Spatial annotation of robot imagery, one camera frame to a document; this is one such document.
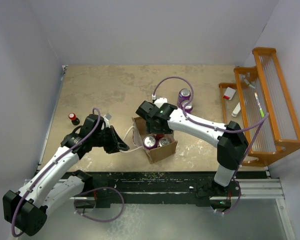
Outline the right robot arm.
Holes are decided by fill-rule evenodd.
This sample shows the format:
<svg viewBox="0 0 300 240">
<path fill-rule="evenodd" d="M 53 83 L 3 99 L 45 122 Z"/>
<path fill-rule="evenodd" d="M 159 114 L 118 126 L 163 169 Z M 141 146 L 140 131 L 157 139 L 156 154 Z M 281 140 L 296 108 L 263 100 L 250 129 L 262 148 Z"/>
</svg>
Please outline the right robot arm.
<svg viewBox="0 0 300 240">
<path fill-rule="evenodd" d="M 230 190 L 230 182 L 249 145 L 238 123 L 211 122 L 191 114 L 187 115 L 181 108 L 170 103 L 163 103 L 158 107 L 146 100 L 137 108 L 136 114 L 145 120 L 147 133 L 172 134 L 178 131 L 215 147 L 218 168 L 212 190 L 218 196 L 223 196 Z"/>
</svg>

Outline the brown canvas bag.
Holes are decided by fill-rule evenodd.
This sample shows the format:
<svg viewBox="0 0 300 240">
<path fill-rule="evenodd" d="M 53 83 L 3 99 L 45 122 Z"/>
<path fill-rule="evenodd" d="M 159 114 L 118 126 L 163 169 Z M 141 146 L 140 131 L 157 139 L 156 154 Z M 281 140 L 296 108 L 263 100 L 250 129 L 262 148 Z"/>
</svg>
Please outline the brown canvas bag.
<svg viewBox="0 0 300 240">
<path fill-rule="evenodd" d="M 146 121 L 141 117 L 132 118 L 132 126 L 127 131 L 124 139 L 128 137 L 130 131 L 132 131 L 131 139 L 135 149 L 142 149 L 150 164 L 157 163 L 176 153 L 178 141 L 175 140 L 174 134 L 164 134 L 164 137 L 170 139 L 170 144 L 158 147 L 159 139 L 155 137 L 155 133 L 146 133 Z M 157 141 L 157 148 L 151 150 L 145 149 L 143 145 L 143 139 L 145 136 L 154 136 Z"/>
</svg>

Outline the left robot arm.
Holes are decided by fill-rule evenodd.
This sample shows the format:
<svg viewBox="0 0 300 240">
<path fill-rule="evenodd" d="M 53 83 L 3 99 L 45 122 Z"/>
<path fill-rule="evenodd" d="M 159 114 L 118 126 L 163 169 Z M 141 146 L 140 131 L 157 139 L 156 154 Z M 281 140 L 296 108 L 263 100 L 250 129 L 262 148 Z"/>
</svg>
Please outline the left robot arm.
<svg viewBox="0 0 300 240">
<path fill-rule="evenodd" d="M 93 191 L 91 175 L 77 170 L 64 183 L 55 185 L 64 174 L 93 148 L 103 148 L 107 154 L 128 151 L 106 117 L 90 114 L 82 125 L 67 134 L 48 163 L 18 191 L 7 191 L 2 198 L 4 219 L 11 223 L 11 233 L 34 236 L 48 215 L 68 198 L 88 196 Z"/>
</svg>

